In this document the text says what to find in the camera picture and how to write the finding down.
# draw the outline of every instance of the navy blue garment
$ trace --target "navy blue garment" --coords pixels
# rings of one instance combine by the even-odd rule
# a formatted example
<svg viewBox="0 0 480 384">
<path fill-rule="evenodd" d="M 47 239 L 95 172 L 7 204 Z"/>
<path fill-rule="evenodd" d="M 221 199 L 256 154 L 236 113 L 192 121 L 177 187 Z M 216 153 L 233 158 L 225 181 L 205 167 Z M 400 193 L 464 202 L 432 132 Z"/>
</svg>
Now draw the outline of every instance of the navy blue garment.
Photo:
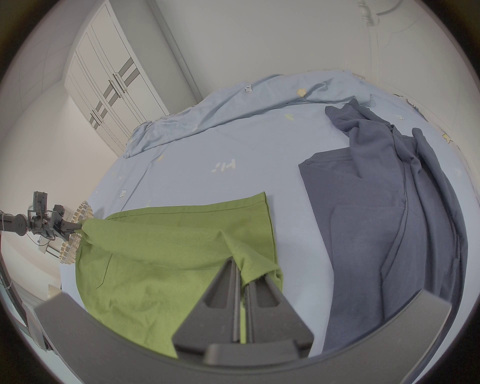
<svg viewBox="0 0 480 384">
<path fill-rule="evenodd" d="M 420 289 L 454 312 L 468 246 L 455 192 L 420 129 L 404 136 L 355 99 L 325 113 L 349 148 L 299 168 L 334 271 L 328 351 L 381 325 Z"/>
</svg>

